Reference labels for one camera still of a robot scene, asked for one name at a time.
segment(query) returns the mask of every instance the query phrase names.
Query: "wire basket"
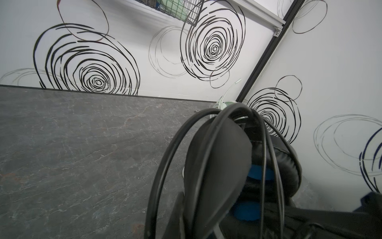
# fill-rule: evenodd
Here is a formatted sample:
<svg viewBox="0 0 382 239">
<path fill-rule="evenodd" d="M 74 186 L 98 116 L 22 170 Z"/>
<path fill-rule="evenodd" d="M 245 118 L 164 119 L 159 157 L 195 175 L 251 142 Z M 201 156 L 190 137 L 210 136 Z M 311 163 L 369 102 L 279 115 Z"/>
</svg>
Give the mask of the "wire basket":
<svg viewBox="0 0 382 239">
<path fill-rule="evenodd" d="M 160 12 L 196 26 L 204 0 L 136 0 Z"/>
</svg>

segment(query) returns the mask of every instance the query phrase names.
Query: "metal grid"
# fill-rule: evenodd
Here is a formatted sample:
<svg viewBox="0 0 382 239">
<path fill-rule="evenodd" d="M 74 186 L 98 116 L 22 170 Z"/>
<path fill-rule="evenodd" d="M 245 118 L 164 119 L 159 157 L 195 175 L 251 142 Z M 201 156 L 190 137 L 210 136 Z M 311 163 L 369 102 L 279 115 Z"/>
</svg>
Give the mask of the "metal grid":
<svg viewBox="0 0 382 239">
<path fill-rule="evenodd" d="M 195 26 L 204 0 L 136 0 L 160 12 Z"/>
</svg>

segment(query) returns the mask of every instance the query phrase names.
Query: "black frame strip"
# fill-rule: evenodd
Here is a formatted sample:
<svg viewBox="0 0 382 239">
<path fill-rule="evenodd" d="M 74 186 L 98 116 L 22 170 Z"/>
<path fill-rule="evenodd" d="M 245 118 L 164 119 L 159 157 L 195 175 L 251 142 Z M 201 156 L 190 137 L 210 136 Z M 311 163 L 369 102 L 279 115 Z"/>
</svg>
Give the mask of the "black frame strip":
<svg viewBox="0 0 382 239">
<path fill-rule="evenodd" d="M 301 6 L 303 5 L 305 0 L 294 0 L 291 7 L 289 8 L 287 14 L 284 17 L 284 21 L 286 23 L 283 26 L 283 29 L 281 30 L 281 33 L 278 37 L 273 37 L 271 41 L 269 42 L 267 48 L 265 49 L 263 55 L 261 56 L 259 62 L 255 66 L 255 69 L 253 69 L 253 72 L 251 73 L 250 77 L 248 78 L 247 82 L 245 83 L 243 89 L 241 90 L 239 96 L 237 97 L 237 102 L 243 102 L 245 96 L 248 94 L 248 92 L 251 90 L 253 84 L 259 77 L 261 71 L 267 64 L 269 58 L 272 56 L 273 52 L 275 51 L 277 45 L 280 43 L 281 39 L 283 38 L 284 34 L 286 33 L 288 27 L 293 22 L 296 14 L 300 10 Z"/>
</svg>

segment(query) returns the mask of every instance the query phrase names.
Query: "headset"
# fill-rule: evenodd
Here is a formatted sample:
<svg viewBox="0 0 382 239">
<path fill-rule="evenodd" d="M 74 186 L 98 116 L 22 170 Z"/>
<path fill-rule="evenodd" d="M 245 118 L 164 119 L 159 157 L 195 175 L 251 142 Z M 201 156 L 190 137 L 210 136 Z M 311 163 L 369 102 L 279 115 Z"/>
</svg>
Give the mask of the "headset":
<svg viewBox="0 0 382 239">
<path fill-rule="evenodd" d="M 217 116 L 207 120 L 199 128 L 187 152 L 185 197 L 178 198 L 181 201 L 181 222 L 176 222 L 182 224 L 179 228 L 180 238 L 207 238 L 216 223 L 224 218 L 229 219 L 227 210 L 232 208 L 237 199 L 244 200 L 251 197 L 251 194 L 258 198 L 260 205 L 259 238 L 262 238 L 263 234 L 266 201 L 277 201 L 280 222 L 278 231 L 280 238 L 283 238 L 285 198 L 290 198 L 297 191 L 301 183 L 301 166 L 294 149 L 282 134 L 268 120 L 242 103 L 229 105 L 224 110 L 201 110 L 177 131 L 154 178 L 147 206 L 144 238 L 155 238 L 159 198 L 177 147 L 199 119 L 212 114 Z M 265 124 L 272 128 L 278 137 L 269 135 Z M 272 184 L 266 183 L 266 175 L 269 174 L 266 173 L 268 163 L 272 164 L 274 174 Z M 253 165 L 261 166 L 260 179 L 253 180 L 247 177 Z M 223 190 L 218 187 L 214 189 L 213 184 L 216 181 L 225 180 L 224 170 L 227 169 L 235 171 L 228 179 L 230 182 L 225 182 Z M 230 237 L 227 235 L 229 230 L 223 230 L 222 233 L 225 237 Z"/>
</svg>

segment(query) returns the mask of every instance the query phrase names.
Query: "white wall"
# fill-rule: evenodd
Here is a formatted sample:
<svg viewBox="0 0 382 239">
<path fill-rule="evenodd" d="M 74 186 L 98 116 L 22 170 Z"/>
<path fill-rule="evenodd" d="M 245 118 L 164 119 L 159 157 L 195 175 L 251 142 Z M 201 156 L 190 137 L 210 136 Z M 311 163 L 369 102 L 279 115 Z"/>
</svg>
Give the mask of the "white wall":
<svg viewBox="0 0 382 239">
<path fill-rule="evenodd" d="M 260 92 L 251 102 L 279 128 L 298 132 L 291 145 L 304 176 L 334 208 L 353 210 L 370 188 L 382 188 L 382 1 L 325 1 L 308 1 L 301 9 L 246 100 L 262 89 L 268 95 L 258 101 L 275 100 L 259 106 L 253 99 Z M 277 85 L 287 75 L 294 76 Z M 272 95 L 277 89 L 265 89 L 276 85 L 286 92 L 280 100 Z"/>
<path fill-rule="evenodd" d="M 208 69 L 203 70 L 199 63 L 192 66 L 191 64 L 197 61 L 188 60 L 186 55 L 183 57 L 182 64 L 180 51 L 182 21 L 133 0 L 95 0 L 95 2 L 100 7 L 91 0 L 61 0 L 60 11 L 65 23 L 83 24 L 92 27 L 92 31 L 107 33 L 107 37 L 101 39 L 100 35 L 97 36 L 94 33 L 79 33 L 80 30 L 74 28 L 77 26 L 72 25 L 71 32 L 74 36 L 59 40 L 49 54 L 54 42 L 69 33 L 67 29 L 55 28 L 43 35 L 34 54 L 35 43 L 39 36 L 45 30 L 63 23 L 57 10 L 57 2 L 54 0 L 1 1 L 0 84 L 216 101 L 235 81 L 242 78 L 243 80 L 226 97 L 226 100 L 236 99 L 273 36 L 270 28 L 257 23 L 257 20 L 246 11 L 244 11 L 244 17 L 236 5 L 228 7 L 223 1 L 212 5 L 213 1 L 208 1 L 204 6 L 207 7 L 206 11 L 217 8 L 230 10 L 220 11 L 215 15 L 217 18 L 226 18 L 231 25 L 217 21 L 208 27 L 208 29 L 215 26 L 222 27 L 215 30 L 218 32 L 215 35 L 224 39 L 222 42 L 216 38 L 202 41 L 202 38 L 207 35 L 202 31 L 200 31 L 201 37 L 198 43 L 195 43 L 195 38 L 190 39 L 190 45 L 194 47 L 191 49 L 191 54 L 199 55 L 200 59 L 203 58 L 209 63 L 209 65 L 205 64 Z M 275 8 L 273 11 L 276 12 L 277 0 L 273 2 Z M 233 13 L 234 10 L 238 12 L 237 16 Z M 165 32 L 166 28 L 171 31 L 163 35 L 160 43 L 159 36 Z M 182 33 L 183 38 L 187 36 L 189 29 L 190 25 L 186 24 Z M 224 36 L 223 32 L 226 30 L 227 33 L 229 31 L 237 33 L 237 36 Z M 83 40 L 101 40 L 84 43 L 77 37 Z M 94 51 L 70 60 L 70 56 L 74 55 L 71 52 L 66 54 L 62 61 L 56 61 L 60 54 L 71 47 L 78 46 Z M 57 50 L 55 56 L 52 55 L 54 50 Z M 111 55 L 115 61 L 109 56 L 95 52 L 98 50 Z M 206 59 L 207 54 L 210 54 L 210 59 Z M 96 67 L 95 65 L 89 67 L 94 62 L 86 61 L 89 59 L 101 59 L 103 62 Z M 55 63 L 54 67 L 51 67 L 51 60 Z M 184 64 L 191 68 L 188 72 Z M 95 69 L 97 73 L 92 71 L 89 73 L 83 67 L 89 67 L 86 68 L 88 70 Z M 126 78 L 130 76 L 131 85 L 129 86 L 129 81 L 126 85 L 120 84 L 123 80 L 120 80 L 119 76 L 110 76 L 111 69 Z M 107 83 L 108 89 L 104 88 L 106 77 L 103 74 L 116 79 L 116 82 L 111 80 Z M 211 78 L 214 80 L 211 81 L 211 85 L 208 77 L 202 78 L 208 74 L 216 75 Z"/>
</svg>

